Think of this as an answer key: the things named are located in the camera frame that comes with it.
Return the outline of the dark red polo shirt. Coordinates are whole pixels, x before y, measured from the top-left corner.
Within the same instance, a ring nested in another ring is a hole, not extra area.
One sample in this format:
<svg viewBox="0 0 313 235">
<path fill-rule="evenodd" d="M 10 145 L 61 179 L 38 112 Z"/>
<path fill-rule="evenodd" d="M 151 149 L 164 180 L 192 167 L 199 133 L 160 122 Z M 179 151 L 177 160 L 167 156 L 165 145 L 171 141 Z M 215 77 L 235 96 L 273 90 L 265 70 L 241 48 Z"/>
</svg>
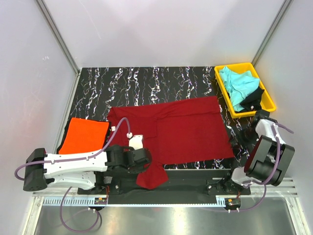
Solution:
<svg viewBox="0 0 313 235">
<path fill-rule="evenodd" d="M 168 181 L 164 165 L 227 159 L 234 156 L 216 96 L 161 104 L 112 107 L 107 120 L 123 122 L 112 144 L 127 145 L 127 132 L 143 135 L 143 145 L 152 155 L 148 169 L 136 183 L 154 189 Z"/>
</svg>

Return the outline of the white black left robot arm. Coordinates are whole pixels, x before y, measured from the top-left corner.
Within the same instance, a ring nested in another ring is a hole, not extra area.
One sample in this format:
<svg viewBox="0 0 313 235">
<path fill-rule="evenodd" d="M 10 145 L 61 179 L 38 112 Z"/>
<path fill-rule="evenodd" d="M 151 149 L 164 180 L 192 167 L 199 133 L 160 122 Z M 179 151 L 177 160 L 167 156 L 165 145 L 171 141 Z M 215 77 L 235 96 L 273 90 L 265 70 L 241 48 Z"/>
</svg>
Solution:
<svg viewBox="0 0 313 235">
<path fill-rule="evenodd" d="M 25 163 L 23 190 L 73 187 L 100 194 L 106 187 L 105 177 L 139 174 L 151 162 L 147 148 L 113 145 L 105 150 L 77 154 L 48 154 L 44 148 L 37 148 Z"/>
</svg>

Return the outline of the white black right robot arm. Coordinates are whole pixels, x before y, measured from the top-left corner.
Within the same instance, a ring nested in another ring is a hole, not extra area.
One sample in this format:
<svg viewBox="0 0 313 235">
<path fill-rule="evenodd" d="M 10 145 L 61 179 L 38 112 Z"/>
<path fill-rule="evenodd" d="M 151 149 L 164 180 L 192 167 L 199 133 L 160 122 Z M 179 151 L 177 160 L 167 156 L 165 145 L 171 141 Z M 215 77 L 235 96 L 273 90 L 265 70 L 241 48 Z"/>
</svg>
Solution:
<svg viewBox="0 0 313 235">
<path fill-rule="evenodd" d="M 279 129 L 294 133 L 272 118 L 255 116 L 246 129 L 230 138 L 233 149 L 256 143 L 245 165 L 233 169 L 222 181 L 224 192 L 236 194 L 252 184 L 278 186 L 282 182 L 295 149 L 282 139 Z"/>
</svg>

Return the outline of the black t shirt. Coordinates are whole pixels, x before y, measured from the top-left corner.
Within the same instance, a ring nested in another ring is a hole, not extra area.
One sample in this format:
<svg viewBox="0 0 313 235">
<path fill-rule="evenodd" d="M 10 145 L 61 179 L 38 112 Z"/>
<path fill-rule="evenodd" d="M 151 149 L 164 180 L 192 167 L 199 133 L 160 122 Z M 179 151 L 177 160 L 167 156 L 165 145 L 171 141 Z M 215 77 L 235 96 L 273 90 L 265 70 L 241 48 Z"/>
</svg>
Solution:
<svg viewBox="0 0 313 235">
<path fill-rule="evenodd" d="M 248 95 L 241 103 L 243 108 L 241 112 L 259 111 L 262 109 L 261 100 L 265 90 L 258 87 L 254 92 Z"/>
</svg>

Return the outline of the yellow plastic bin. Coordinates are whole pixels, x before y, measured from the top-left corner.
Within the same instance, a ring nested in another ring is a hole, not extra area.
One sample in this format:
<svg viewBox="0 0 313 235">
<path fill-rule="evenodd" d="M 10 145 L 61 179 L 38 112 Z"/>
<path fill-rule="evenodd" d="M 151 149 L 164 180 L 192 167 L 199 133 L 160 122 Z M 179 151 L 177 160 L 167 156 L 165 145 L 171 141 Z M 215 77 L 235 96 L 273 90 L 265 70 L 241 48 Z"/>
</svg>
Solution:
<svg viewBox="0 0 313 235">
<path fill-rule="evenodd" d="M 230 70 L 236 72 L 236 73 L 244 73 L 246 71 L 251 71 L 252 73 L 252 76 L 253 77 L 256 77 L 256 78 L 259 78 L 255 68 L 253 67 L 253 65 L 251 63 L 239 63 L 239 64 L 231 64 L 231 65 L 225 65 L 227 66 Z M 243 117 L 249 117 L 249 116 L 254 116 L 256 111 L 251 111 L 251 112 L 235 112 L 233 107 L 232 107 L 232 104 L 231 104 L 231 101 L 230 101 L 230 96 L 229 94 L 227 93 L 225 87 L 224 87 L 224 84 L 223 84 L 223 81 L 219 75 L 219 71 L 221 69 L 223 69 L 225 67 L 224 65 L 222 66 L 216 66 L 214 68 L 214 71 L 215 71 L 215 77 L 216 77 L 216 80 L 218 82 L 218 85 L 221 89 L 221 92 L 223 94 L 223 97 L 224 97 L 224 100 L 226 102 L 226 105 L 228 107 L 228 111 L 230 112 L 230 115 L 232 118 L 243 118 Z M 268 94 L 264 84 L 262 83 L 262 81 L 260 80 L 260 83 L 259 83 L 259 87 L 264 91 L 263 95 L 262 95 L 262 100 L 261 100 L 261 106 L 262 106 L 262 109 L 263 110 L 266 110 L 268 112 L 273 112 L 276 110 L 276 106 L 273 102 L 273 100 L 271 99 L 270 95 Z"/>
</svg>

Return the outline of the turquoise t shirt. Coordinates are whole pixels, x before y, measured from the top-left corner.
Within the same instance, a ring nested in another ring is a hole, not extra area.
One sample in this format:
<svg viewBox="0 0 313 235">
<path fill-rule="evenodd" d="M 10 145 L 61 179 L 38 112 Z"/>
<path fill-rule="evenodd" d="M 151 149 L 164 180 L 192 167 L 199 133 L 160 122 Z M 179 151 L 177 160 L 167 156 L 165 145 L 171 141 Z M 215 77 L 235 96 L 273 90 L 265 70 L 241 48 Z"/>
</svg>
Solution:
<svg viewBox="0 0 313 235">
<path fill-rule="evenodd" d="M 219 75 L 230 96 L 234 111 L 242 111 L 244 107 L 240 103 L 257 90 L 260 79 L 253 77 L 250 70 L 239 74 L 230 70 L 227 66 L 219 71 Z"/>
</svg>

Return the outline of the left orange connector box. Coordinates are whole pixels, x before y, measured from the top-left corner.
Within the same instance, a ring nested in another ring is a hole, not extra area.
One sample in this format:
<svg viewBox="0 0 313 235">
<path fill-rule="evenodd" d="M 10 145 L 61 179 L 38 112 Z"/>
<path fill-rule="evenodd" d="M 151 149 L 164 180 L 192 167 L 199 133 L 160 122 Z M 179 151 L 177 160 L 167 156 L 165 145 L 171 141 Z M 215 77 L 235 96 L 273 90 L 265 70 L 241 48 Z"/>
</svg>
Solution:
<svg viewBox="0 0 313 235">
<path fill-rule="evenodd" d="M 95 197 L 94 199 L 95 205 L 106 205 L 107 203 L 108 203 L 108 196 Z"/>
</svg>

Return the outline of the orange connector box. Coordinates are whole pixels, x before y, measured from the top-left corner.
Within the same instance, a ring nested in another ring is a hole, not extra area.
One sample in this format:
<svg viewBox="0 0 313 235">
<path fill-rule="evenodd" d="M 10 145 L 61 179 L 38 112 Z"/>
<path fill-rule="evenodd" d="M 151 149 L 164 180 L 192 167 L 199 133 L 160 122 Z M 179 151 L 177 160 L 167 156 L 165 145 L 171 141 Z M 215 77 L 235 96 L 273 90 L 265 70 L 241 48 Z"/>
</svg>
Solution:
<svg viewBox="0 0 313 235">
<path fill-rule="evenodd" d="M 240 198 L 226 198 L 225 205 L 229 210 L 235 210 L 240 208 L 241 199 Z"/>
<path fill-rule="evenodd" d="M 108 203 L 108 196 L 95 197 L 94 199 L 95 205 L 106 205 L 107 203 Z"/>
</svg>

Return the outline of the folded orange t shirt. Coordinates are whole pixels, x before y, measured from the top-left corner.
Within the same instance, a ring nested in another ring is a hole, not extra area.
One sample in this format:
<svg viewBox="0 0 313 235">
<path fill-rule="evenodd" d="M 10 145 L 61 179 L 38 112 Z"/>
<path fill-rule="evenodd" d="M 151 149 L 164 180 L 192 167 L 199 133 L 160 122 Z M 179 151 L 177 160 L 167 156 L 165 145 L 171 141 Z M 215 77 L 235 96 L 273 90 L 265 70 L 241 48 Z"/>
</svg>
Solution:
<svg viewBox="0 0 313 235">
<path fill-rule="evenodd" d="M 63 139 L 57 148 L 58 154 L 77 154 L 99 150 L 104 147 L 110 134 L 110 123 L 83 118 L 71 118 Z"/>
</svg>

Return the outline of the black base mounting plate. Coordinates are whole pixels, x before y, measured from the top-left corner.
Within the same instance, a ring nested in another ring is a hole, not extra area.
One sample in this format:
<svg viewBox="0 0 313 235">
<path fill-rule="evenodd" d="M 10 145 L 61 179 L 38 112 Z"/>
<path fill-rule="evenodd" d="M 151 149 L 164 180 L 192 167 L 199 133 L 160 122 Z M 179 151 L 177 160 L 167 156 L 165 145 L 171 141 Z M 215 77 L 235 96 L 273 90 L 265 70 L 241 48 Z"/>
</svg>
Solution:
<svg viewBox="0 0 313 235">
<path fill-rule="evenodd" d="M 104 177 L 102 185 L 83 190 L 77 187 L 66 194 L 65 188 L 50 189 L 45 205 L 103 207 L 225 207 L 227 199 L 259 198 L 262 185 L 243 188 L 230 181 L 229 170 L 168 170 L 169 179 L 155 189 L 136 184 L 136 175 Z"/>
</svg>

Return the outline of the right orange connector box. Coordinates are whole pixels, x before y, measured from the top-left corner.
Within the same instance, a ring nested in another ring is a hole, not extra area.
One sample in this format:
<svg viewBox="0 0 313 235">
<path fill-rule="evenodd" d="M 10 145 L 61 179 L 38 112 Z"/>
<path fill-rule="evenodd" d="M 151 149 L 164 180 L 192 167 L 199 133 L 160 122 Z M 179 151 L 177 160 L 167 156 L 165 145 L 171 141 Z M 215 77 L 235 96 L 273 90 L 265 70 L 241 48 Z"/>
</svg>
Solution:
<svg viewBox="0 0 313 235">
<path fill-rule="evenodd" d="M 229 210 L 235 210 L 240 208 L 241 199 L 240 198 L 226 198 L 225 205 Z"/>
</svg>

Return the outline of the aluminium frame rail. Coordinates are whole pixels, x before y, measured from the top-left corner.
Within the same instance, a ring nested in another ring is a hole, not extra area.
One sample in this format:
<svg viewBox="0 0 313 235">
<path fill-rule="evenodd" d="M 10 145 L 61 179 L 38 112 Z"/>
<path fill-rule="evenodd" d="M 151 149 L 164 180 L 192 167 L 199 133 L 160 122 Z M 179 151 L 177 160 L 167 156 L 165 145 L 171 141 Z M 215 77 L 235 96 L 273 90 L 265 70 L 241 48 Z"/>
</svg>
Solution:
<svg viewBox="0 0 313 235">
<path fill-rule="evenodd" d="M 120 179 L 120 180 L 111 180 L 111 184 L 106 186 L 109 195 L 124 195 L 129 192 L 196 192 L 199 194 L 205 195 L 237 195 L 240 192 L 240 195 L 257 195 L 263 192 L 263 186 L 258 184 L 253 184 L 249 188 L 240 188 L 239 185 L 236 186 L 222 186 L 222 178 L 191 178 L 191 179 L 179 179 L 172 178 L 167 183 L 163 184 L 156 189 L 149 190 L 144 189 L 135 184 L 134 179 Z M 32 193 L 32 196 L 63 196 L 68 187 L 56 187 L 56 188 L 47 188 L 41 191 L 36 191 Z M 69 195 L 104 195 L 106 192 L 105 187 L 98 187 L 89 190 L 83 190 L 77 187 L 73 187 L 69 191 Z M 279 186 L 267 185 L 267 193 L 269 195 L 297 195 L 293 180 L 291 178 L 286 178 L 282 181 Z"/>
</svg>

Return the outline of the right corner aluminium post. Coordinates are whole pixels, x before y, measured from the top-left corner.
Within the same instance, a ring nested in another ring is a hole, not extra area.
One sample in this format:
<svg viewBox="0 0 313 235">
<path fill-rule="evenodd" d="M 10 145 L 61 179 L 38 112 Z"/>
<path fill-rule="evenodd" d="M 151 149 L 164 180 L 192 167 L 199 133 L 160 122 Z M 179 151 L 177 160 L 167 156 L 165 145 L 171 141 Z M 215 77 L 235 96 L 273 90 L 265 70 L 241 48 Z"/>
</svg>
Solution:
<svg viewBox="0 0 313 235">
<path fill-rule="evenodd" d="M 281 4 L 277 14 L 275 15 L 269 29 L 267 30 L 261 44 L 259 45 L 251 63 L 255 67 L 259 60 L 261 59 L 264 51 L 266 50 L 268 44 L 270 43 L 272 37 L 274 36 L 276 30 L 278 29 L 280 23 L 282 22 L 284 16 L 288 12 L 289 8 L 291 7 L 293 0 L 284 0 Z"/>
</svg>

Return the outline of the corner aluminium post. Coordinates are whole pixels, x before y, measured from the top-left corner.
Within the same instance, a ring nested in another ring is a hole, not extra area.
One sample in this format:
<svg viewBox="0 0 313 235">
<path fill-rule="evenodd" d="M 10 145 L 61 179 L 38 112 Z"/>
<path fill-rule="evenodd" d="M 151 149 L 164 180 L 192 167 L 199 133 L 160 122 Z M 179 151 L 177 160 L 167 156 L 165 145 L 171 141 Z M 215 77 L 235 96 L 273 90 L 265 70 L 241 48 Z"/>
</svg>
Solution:
<svg viewBox="0 0 313 235">
<path fill-rule="evenodd" d="M 282 22 L 284 16 L 288 12 L 289 8 L 291 7 L 293 0 L 284 0 L 281 4 L 277 14 L 275 15 L 269 29 L 267 30 L 261 44 L 259 45 L 251 63 L 255 67 L 259 60 L 261 59 L 264 51 L 266 50 L 268 44 L 270 43 L 272 37 L 274 36 L 276 30 L 278 29 L 280 23 Z"/>
<path fill-rule="evenodd" d="M 63 55 L 65 56 L 68 64 L 70 65 L 71 69 L 75 73 L 75 75 L 78 75 L 80 72 L 80 68 L 77 66 L 73 56 L 71 55 L 63 37 L 61 36 L 61 33 L 52 17 L 52 14 L 50 13 L 46 3 L 44 0 L 34 0 L 36 5 L 38 6 L 39 11 L 41 12 L 43 18 L 45 19 L 51 33 L 53 34 L 57 44 L 59 45 Z"/>
</svg>

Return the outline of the left corner aluminium post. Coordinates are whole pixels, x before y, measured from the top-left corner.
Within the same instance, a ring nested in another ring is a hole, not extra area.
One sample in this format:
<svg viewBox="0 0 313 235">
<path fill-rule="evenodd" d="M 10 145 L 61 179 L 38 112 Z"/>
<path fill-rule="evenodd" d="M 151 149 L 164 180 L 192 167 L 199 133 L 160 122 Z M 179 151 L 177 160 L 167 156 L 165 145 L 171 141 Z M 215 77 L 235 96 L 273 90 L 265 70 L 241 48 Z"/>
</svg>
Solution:
<svg viewBox="0 0 313 235">
<path fill-rule="evenodd" d="M 73 56 L 71 55 L 63 37 L 61 36 L 61 33 L 52 17 L 52 14 L 50 13 L 46 3 L 44 0 L 34 0 L 36 5 L 38 6 L 39 11 L 41 12 L 43 18 L 45 19 L 51 33 L 53 34 L 57 44 L 59 45 L 63 55 L 65 56 L 68 64 L 70 65 L 71 69 L 75 73 L 75 75 L 78 75 L 80 72 L 80 68 L 77 66 Z"/>
</svg>

